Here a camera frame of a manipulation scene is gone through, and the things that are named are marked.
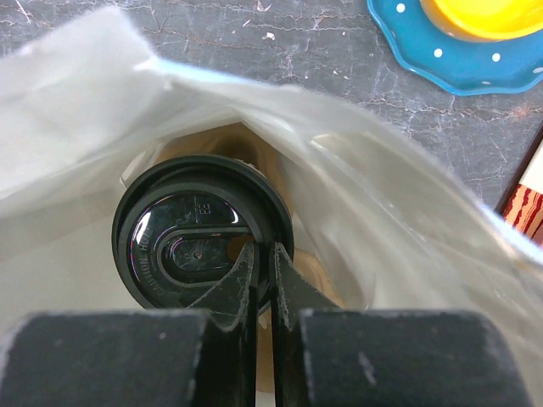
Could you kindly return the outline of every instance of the blue plate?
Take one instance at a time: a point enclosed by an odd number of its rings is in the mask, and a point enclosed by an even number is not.
[[[520,93],[543,79],[543,30],[510,41],[465,42],[436,28],[418,0],[367,0],[367,7],[401,66],[447,92]]]

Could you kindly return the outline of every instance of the countertop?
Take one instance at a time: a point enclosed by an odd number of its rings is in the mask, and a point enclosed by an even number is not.
[[[2,0],[0,55],[117,4],[168,59],[357,103],[420,142],[489,206],[543,120],[543,83],[518,95],[455,97],[403,70],[365,0]]]

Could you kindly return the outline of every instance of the plastic bag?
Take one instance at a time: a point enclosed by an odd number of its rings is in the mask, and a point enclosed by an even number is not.
[[[0,330],[137,308],[111,255],[120,196],[171,140],[237,123],[278,151],[296,246],[347,307],[482,312],[543,405],[538,248],[363,109],[159,59],[113,8],[0,61]]]

